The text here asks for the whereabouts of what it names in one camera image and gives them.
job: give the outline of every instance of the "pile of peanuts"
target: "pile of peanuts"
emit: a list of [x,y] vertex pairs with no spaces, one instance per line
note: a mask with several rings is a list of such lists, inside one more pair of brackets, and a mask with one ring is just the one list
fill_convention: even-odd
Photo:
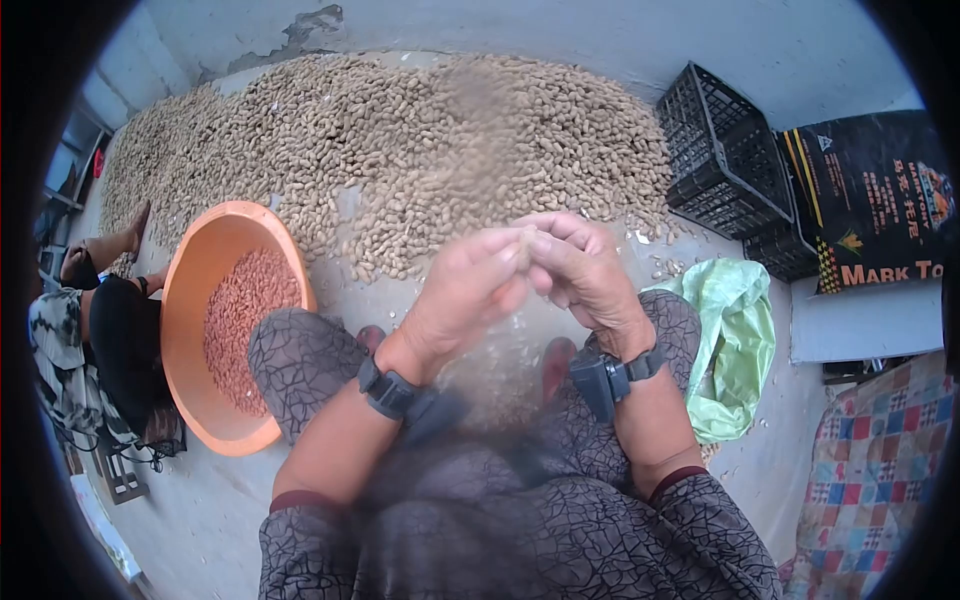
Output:
[[277,308],[300,304],[300,287],[279,252],[254,250],[214,288],[204,316],[204,358],[217,390],[239,410],[264,417],[267,405],[247,362],[253,328]]
[[[368,58],[288,60],[239,93],[207,84],[140,112],[108,156],[101,231],[150,198],[152,239],[172,250],[207,208],[276,193],[308,262],[343,255],[367,282],[415,276],[415,260],[451,237],[534,211],[677,233],[662,131],[618,83],[537,60]],[[353,186],[361,212],[338,241],[336,201]]]

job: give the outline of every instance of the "patterned clothing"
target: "patterned clothing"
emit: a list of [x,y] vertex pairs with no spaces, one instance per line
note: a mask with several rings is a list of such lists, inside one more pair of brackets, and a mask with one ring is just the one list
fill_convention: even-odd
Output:
[[[696,313],[665,291],[640,300],[685,391]],[[251,371],[288,442],[363,356],[339,323],[300,309],[257,327]],[[639,498],[612,428],[567,379],[526,431],[391,452],[349,510],[279,496],[260,528],[260,597],[779,597],[720,483],[681,471]]]
[[63,428],[97,436],[105,425],[117,442],[131,444],[137,435],[101,387],[97,368],[86,362],[80,331],[82,293],[64,288],[44,294],[30,305],[30,346],[40,375],[37,395]]

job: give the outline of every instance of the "black plastic crate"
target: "black plastic crate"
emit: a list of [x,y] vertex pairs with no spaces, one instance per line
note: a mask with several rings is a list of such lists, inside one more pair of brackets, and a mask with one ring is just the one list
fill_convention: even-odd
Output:
[[820,260],[816,251],[816,218],[806,205],[804,192],[795,175],[789,168],[784,167],[784,170],[789,174],[789,200],[797,218],[793,223],[772,225],[743,240],[743,256],[766,267],[771,276],[790,283],[818,275]]
[[793,223],[773,132],[756,107],[691,62],[657,103],[674,212],[731,239]]

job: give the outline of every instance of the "wooden stool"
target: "wooden stool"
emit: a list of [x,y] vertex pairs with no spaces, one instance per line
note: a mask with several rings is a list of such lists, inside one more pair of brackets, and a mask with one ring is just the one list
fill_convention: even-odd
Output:
[[94,465],[97,467],[97,474],[107,482],[107,489],[110,491],[110,498],[113,504],[123,504],[150,493],[150,487],[137,480],[136,473],[127,473],[123,466],[123,455],[121,449],[108,448],[101,441],[93,450]]

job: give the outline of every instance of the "maroon cuff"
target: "maroon cuff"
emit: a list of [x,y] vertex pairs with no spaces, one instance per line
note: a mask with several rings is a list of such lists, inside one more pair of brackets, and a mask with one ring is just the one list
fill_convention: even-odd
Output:
[[270,512],[282,511],[295,506],[320,506],[333,511],[340,511],[342,506],[327,498],[321,493],[310,490],[290,490],[274,498],[270,503]]
[[692,477],[694,475],[699,475],[701,473],[703,473],[704,475],[709,475],[709,471],[707,471],[703,467],[680,467],[677,470],[673,471],[672,473],[664,477],[663,481],[657,484],[657,488],[654,490],[654,492],[650,494],[650,504],[653,504],[654,502],[656,502],[657,499],[660,497],[660,494],[662,494],[670,486],[682,482],[687,477]]

